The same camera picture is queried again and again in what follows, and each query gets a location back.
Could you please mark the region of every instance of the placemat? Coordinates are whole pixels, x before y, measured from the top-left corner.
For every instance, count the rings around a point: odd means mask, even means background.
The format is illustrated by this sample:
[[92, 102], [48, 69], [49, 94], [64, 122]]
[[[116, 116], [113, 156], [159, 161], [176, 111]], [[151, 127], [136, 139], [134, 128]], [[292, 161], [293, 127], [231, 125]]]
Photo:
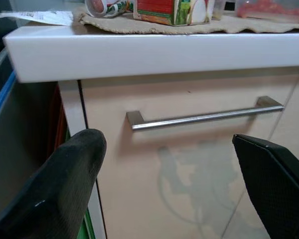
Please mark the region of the placemat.
[[299, 29], [299, 24], [277, 23], [260, 19], [246, 19], [231, 15], [224, 15], [220, 21], [213, 20], [210, 24], [191, 26], [168, 26], [152, 22], [133, 19], [132, 13], [125, 13], [114, 18], [95, 18], [82, 10], [74, 13], [75, 19], [81, 24], [91, 24], [101, 30], [122, 34], [195, 34], [223, 31], [238, 33], [250, 30], [255, 33], [283, 33]]

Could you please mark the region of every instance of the bar handle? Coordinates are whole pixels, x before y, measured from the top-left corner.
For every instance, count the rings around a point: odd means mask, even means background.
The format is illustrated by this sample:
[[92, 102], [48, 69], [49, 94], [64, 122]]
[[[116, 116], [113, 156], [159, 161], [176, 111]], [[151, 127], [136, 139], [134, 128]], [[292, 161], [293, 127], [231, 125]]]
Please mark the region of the bar handle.
[[284, 106], [268, 96], [258, 97], [256, 106], [230, 111], [206, 113], [200, 115], [174, 117], [167, 119], [144, 120], [140, 111], [127, 112], [127, 118], [133, 131], [156, 129], [190, 123], [201, 123], [213, 120], [224, 120], [243, 116], [254, 116], [265, 113], [281, 112]]

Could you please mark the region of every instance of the drawer front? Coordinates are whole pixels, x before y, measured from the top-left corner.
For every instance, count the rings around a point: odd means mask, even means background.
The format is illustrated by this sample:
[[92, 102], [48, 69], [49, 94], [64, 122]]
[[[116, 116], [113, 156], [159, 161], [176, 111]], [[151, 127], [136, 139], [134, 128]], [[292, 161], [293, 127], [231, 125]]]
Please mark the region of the drawer front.
[[272, 141], [287, 147], [299, 159], [299, 81]]
[[244, 192], [223, 238], [270, 239], [270, 236], [249, 199], [247, 191]]
[[298, 77], [293, 67], [82, 81], [88, 126], [108, 142], [98, 176], [108, 239], [221, 238], [245, 190], [232, 136], [269, 139], [281, 115], [133, 132], [126, 112], [196, 115], [266, 95], [285, 104]]

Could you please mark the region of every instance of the red object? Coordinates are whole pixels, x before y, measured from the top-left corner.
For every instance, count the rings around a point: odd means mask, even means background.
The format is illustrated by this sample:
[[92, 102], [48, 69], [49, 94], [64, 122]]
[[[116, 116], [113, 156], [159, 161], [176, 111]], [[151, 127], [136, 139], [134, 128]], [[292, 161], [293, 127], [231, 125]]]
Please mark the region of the red object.
[[247, 17], [250, 12], [266, 12], [299, 16], [299, 8], [286, 9], [273, 0], [258, 0], [256, 3], [244, 3], [238, 10], [239, 17]]
[[173, 0], [138, 0], [138, 9], [144, 11], [172, 14]]
[[67, 129], [66, 118], [63, 104], [61, 101], [59, 87], [56, 86], [49, 107], [49, 129], [47, 142], [46, 158], [55, 151], [55, 149], [65, 141]]

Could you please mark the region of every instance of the white countertop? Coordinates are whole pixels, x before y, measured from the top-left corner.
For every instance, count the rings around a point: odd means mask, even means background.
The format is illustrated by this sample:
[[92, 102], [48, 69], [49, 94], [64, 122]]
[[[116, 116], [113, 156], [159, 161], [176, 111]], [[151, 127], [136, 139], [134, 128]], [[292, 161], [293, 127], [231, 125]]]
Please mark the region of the white countertop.
[[21, 82], [299, 66], [299, 33], [118, 35], [24, 26], [4, 41]]

